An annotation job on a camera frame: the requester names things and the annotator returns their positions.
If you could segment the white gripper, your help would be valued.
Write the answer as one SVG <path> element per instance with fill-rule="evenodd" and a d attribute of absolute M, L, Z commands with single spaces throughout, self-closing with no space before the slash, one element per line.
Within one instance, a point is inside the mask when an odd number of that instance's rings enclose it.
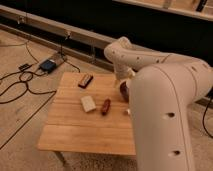
<path fill-rule="evenodd" d="M 116 87 L 119 87 L 123 80 L 131 79 L 135 76 L 135 72 L 132 68 L 126 65 L 115 64 L 114 65 L 115 83 Z"/>

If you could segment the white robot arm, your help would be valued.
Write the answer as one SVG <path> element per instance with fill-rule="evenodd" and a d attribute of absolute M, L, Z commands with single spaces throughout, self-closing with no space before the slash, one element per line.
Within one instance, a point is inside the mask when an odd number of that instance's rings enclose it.
<path fill-rule="evenodd" d="M 195 171 L 187 107 L 213 87 L 213 67 L 190 56 L 136 50 L 126 37 L 104 55 L 117 80 L 130 80 L 138 171 Z"/>

